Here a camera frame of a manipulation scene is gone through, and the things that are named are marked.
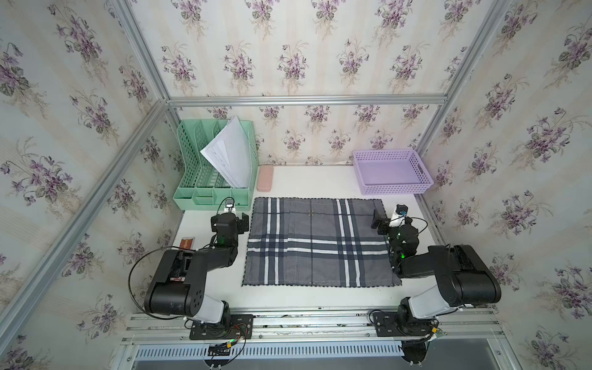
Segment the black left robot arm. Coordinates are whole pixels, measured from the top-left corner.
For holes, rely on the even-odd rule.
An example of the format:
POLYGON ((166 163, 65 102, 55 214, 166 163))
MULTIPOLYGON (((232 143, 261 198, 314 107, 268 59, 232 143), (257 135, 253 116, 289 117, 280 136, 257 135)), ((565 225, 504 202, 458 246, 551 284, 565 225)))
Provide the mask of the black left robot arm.
POLYGON ((169 248, 163 253, 144 297, 143 309, 166 319, 182 316, 210 325, 226 325, 230 309, 206 294, 209 272, 228 268, 238 255, 238 237, 249 231, 249 217, 228 211, 211 218, 214 236, 199 250, 169 248))

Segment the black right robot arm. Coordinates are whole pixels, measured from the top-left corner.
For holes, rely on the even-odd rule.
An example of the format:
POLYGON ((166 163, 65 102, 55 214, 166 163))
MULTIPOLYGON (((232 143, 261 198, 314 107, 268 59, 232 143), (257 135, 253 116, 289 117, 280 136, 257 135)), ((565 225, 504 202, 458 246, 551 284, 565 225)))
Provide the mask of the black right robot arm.
POLYGON ((401 300, 395 314, 375 314, 372 322, 380 331, 399 331, 403 335, 424 335, 438 325, 437 318, 466 305, 487 305, 500 301, 498 280, 470 245, 433 245, 423 254, 417 252, 421 231, 413 226, 406 207, 400 206, 392 219, 374 211, 372 228, 388 240, 391 269, 399 279, 433 276, 436 284, 413 297, 401 300))

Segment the grey plaid pillowcase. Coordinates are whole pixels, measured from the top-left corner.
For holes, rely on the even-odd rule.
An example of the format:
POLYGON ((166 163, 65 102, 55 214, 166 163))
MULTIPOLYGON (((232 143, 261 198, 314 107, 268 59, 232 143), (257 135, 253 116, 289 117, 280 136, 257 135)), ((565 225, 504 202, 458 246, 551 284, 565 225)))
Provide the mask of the grey plaid pillowcase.
POLYGON ((386 216, 379 199, 256 198, 242 284, 401 285, 389 261, 387 238, 371 227, 375 216, 386 216))

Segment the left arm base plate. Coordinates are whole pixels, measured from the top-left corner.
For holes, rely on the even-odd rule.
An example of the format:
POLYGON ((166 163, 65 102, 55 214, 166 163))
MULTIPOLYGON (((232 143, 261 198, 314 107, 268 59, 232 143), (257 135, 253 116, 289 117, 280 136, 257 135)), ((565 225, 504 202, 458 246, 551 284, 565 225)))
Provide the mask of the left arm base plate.
POLYGON ((221 323, 194 322, 190 329, 190 340, 250 339, 254 324, 252 314, 231 314, 223 317, 221 323))

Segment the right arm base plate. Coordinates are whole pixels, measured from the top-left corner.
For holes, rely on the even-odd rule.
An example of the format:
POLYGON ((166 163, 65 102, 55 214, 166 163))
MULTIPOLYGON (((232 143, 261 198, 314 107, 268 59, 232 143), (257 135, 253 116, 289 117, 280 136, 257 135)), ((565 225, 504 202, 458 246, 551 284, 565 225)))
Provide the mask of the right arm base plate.
POLYGON ((430 337, 437 331, 437 319, 416 319, 406 312, 374 310, 369 313, 378 337, 430 337))

